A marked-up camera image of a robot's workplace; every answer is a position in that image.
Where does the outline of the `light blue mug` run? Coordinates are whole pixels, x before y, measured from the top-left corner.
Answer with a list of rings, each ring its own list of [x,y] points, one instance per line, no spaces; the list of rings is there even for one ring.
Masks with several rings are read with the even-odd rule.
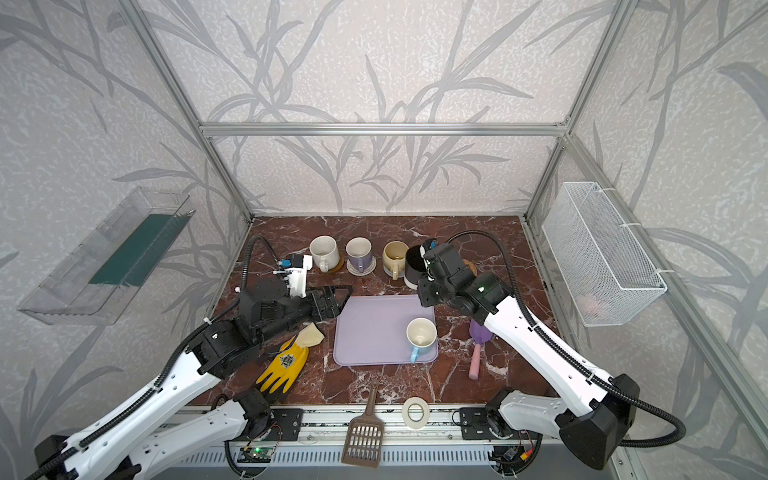
[[[410,362],[426,354],[437,339],[437,328],[433,321],[427,318],[416,318],[406,327],[406,336],[411,344]]]

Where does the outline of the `rattan wicker coaster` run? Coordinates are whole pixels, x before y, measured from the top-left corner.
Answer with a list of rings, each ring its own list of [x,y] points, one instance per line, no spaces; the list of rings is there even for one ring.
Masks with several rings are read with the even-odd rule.
[[[474,265],[474,263],[472,263],[471,261],[466,260],[466,259],[464,259],[463,262],[464,262],[465,265],[467,265],[469,267],[470,271],[472,272],[472,274],[475,277],[478,276],[478,270],[477,270],[476,266]]]

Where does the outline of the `black mug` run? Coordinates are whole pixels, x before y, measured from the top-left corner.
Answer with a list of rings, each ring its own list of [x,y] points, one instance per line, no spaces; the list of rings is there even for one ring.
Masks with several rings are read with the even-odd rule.
[[[404,281],[408,288],[418,289],[418,282],[426,273],[426,266],[421,254],[421,246],[414,245],[406,252]]]

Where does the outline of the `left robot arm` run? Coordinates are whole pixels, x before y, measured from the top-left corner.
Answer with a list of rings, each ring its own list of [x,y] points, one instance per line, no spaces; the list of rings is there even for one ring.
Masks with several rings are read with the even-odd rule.
[[[31,478],[150,479],[212,444],[269,430],[271,408],[258,389],[169,430],[160,428],[190,400],[258,358],[273,338],[334,319],[346,306],[348,300],[337,296],[340,286],[308,287],[308,255],[276,259],[272,273],[251,283],[254,244],[249,240],[244,250],[237,298],[184,338],[144,390],[82,430],[42,441]]]

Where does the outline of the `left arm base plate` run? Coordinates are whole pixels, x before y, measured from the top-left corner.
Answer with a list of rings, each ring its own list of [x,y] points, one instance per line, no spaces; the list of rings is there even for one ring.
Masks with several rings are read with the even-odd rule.
[[[304,410],[276,408],[271,411],[269,429],[262,437],[267,442],[295,442],[301,431]]]

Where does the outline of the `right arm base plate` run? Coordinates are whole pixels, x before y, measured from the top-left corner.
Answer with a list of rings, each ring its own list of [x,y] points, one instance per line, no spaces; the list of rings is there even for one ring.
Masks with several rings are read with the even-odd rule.
[[[543,439],[541,434],[529,430],[495,433],[484,407],[461,407],[451,414],[451,421],[460,429],[462,439],[467,441],[528,444]]]

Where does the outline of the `brown wooden coaster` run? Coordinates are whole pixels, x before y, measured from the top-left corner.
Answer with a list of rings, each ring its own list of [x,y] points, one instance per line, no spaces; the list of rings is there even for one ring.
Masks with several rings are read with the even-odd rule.
[[[330,274],[330,273],[338,272],[338,271],[340,271],[344,267],[344,265],[345,265],[345,260],[344,260],[343,257],[340,257],[337,265],[334,266],[334,267],[331,267],[330,264],[327,264],[327,265],[323,264],[323,265],[321,265],[321,266],[328,266],[329,267],[327,270],[322,270],[321,269],[321,273],[323,273],[323,274]]]

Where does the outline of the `white speckled mug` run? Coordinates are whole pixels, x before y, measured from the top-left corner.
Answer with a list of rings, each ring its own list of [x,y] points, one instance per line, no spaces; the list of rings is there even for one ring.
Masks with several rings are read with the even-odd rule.
[[[314,266],[320,271],[329,268],[328,266],[321,266],[323,264],[330,264],[331,267],[336,266],[341,257],[336,240],[328,235],[314,238],[310,243],[309,251]]]

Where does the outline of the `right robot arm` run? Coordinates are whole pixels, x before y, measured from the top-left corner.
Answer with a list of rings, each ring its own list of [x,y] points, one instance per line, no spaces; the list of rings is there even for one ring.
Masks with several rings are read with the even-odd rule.
[[[603,469],[619,447],[657,448],[682,440],[676,416],[639,398],[628,375],[588,361],[525,305],[515,278],[474,273],[451,243],[424,241],[417,284],[425,307],[447,305],[505,341],[553,387],[555,396],[502,390],[486,404],[491,431],[528,431],[560,440],[584,465]]]

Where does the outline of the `beige ceramic mug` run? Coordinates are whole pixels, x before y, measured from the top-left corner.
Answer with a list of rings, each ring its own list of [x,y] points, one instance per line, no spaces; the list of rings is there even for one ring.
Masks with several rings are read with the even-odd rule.
[[[382,253],[383,266],[386,265],[390,269],[394,269],[395,266],[405,268],[405,258],[408,249],[408,245],[402,241],[387,243]]]

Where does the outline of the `lilac mug white inside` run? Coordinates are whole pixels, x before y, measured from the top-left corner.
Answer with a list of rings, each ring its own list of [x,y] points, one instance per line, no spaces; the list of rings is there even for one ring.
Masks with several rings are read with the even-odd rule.
[[[356,237],[347,242],[347,259],[351,259],[359,271],[365,270],[373,256],[372,244],[365,237]]]

